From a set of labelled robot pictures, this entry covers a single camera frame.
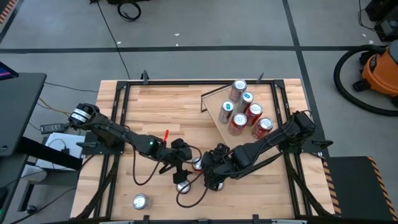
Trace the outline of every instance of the orange vacuum cleaner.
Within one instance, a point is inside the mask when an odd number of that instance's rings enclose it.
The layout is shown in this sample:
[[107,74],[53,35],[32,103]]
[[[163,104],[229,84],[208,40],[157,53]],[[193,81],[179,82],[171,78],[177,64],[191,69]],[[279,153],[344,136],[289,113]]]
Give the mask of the orange vacuum cleaner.
[[364,66],[362,80],[353,84],[355,91],[372,89],[388,95],[392,103],[398,106],[398,40],[388,47],[362,45],[345,53],[337,62],[333,78],[340,94],[352,104],[372,113],[384,116],[398,116],[398,111],[385,110],[371,106],[348,93],[340,80],[340,71],[343,64],[354,54],[361,54],[359,61]]

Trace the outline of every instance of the can lid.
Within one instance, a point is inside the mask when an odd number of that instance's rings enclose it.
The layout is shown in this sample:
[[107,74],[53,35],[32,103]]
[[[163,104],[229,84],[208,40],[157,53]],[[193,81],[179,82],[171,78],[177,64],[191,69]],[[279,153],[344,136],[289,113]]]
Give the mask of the can lid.
[[272,123],[271,119],[262,118],[260,120],[260,127],[262,127],[263,129],[271,129],[274,127],[274,124]]
[[223,108],[226,111],[232,111],[234,110],[234,103],[232,103],[231,101],[227,100],[223,103]]
[[248,121],[248,119],[246,118],[246,116],[241,113],[237,113],[234,116],[234,122],[238,126],[245,125],[247,123],[247,121]]
[[262,107],[260,106],[260,104],[258,103],[253,103],[252,105],[250,105],[250,112],[252,114],[261,114],[262,113]]
[[235,88],[239,89],[239,90],[243,90],[246,88],[246,81],[244,80],[236,80],[234,82],[234,86]]
[[136,195],[133,201],[134,208],[143,208],[145,207],[147,199],[143,195]]
[[242,94],[242,99],[248,103],[251,103],[253,102],[254,96],[251,92],[246,91]]

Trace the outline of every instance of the wooden tabletop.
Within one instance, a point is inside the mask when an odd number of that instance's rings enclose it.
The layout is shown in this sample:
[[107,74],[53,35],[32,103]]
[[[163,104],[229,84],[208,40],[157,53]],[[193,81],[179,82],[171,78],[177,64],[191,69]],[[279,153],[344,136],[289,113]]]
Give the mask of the wooden tabletop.
[[[112,112],[116,83],[117,81],[102,81],[98,93],[96,105],[108,117]],[[307,103],[300,80],[285,79],[285,86],[292,110],[306,110]],[[182,138],[202,152],[214,149],[219,142],[223,142],[223,138],[209,113],[200,112],[200,106],[201,95],[218,87],[220,85],[132,86],[126,125],[137,133],[160,138],[163,138],[168,129],[169,144],[174,139]],[[267,113],[267,116],[275,117],[274,110]],[[120,115],[121,109],[116,121],[120,121]],[[195,150],[192,152],[194,156],[198,155]],[[334,213],[321,160],[310,154],[302,154],[301,159],[308,188],[326,210]],[[95,156],[80,172],[71,217],[78,215],[96,192],[102,161],[103,156]],[[154,161],[137,156],[138,182],[146,180],[154,166]],[[184,168],[193,170],[190,164],[184,164]],[[151,220],[252,219],[253,214],[258,214],[260,218],[294,217],[283,158],[242,179],[226,179],[222,191],[209,190],[203,201],[193,208],[177,205],[173,172],[171,170],[162,175],[156,172],[145,186],[136,185],[132,179],[132,147],[126,145],[119,162],[112,220],[142,220],[144,215],[150,215]],[[180,197],[181,203],[189,205],[196,202],[205,190],[203,183],[203,178],[199,178],[190,192]],[[301,192],[298,187],[296,189],[300,211],[305,214]],[[133,198],[139,193],[150,198],[149,208],[136,210],[132,207]],[[107,199],[108,192],[103,197],[101,215],[105,214]]]

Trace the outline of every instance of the vacuum hose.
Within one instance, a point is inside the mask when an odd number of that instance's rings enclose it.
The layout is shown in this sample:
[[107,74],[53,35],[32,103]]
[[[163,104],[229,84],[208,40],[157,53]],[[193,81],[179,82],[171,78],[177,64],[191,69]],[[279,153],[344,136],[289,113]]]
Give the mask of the vacuum hose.
[[398,111],[392,111],[392,110],[385,110],[385,109],[381,109],[381,108],[377,108],[375,106],[371,106],[357,98],[355,98],[353,95],[351,95],[350,93],[348,93],[348,91],[344,88],[343,84],[341,83],[340,80],[340,72],[341,72],[341,68],[344,65],[344,63],[354,54],[358,53],[358,52],[362,52],[362,51],[369,51],[375,54],[383,54],[386,50],[384,48],[375,46],[375,45],[362,45],[359,46],[353,50],[348,51],[347,53],[345,53],[340,60],[337,62],[336,67],[335,67],[335,71],[333,73],[333,79],[335,81],[335,85],[337,90],[339,91],[339,93],[346,98],[348,101],[350,101],[352,104],[368,111],[371,113],[375,113],[375,114],[379,114],[379,115],[383,115],[383,116],[398,116]]

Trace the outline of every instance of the black stand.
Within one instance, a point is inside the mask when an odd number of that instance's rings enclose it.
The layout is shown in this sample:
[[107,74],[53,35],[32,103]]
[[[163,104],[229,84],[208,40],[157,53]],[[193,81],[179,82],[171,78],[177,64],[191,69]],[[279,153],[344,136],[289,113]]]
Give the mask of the black stand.
[[16,154],[27,154],[75,170],[80,170],[83,161],[25,137],[19,141]]

